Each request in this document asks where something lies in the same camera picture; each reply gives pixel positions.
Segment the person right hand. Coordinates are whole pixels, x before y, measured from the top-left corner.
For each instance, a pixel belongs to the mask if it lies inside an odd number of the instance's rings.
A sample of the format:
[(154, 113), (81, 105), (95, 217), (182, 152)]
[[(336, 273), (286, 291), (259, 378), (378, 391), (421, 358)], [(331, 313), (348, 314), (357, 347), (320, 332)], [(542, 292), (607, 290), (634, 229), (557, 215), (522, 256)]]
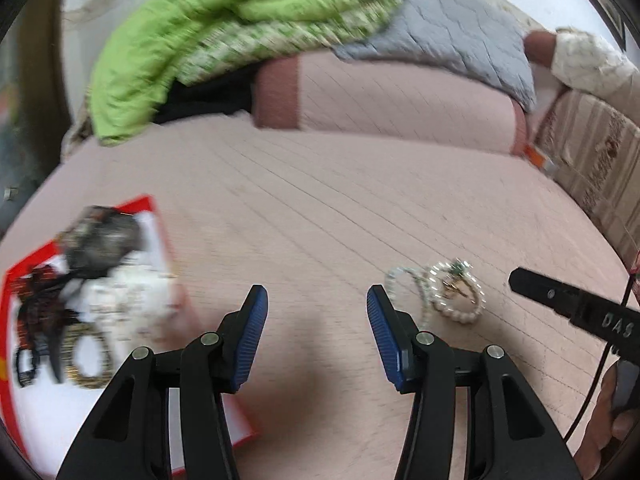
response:
[(622, 410), (638, 382), (638, 365), (624, 360), (615, 362), (604, 374), (582, 443), (574, 455), (583, 479), (592, 479), (597, 474), (605, 447), (614, 440), (623, 441), (639, 419), (638, 408)]

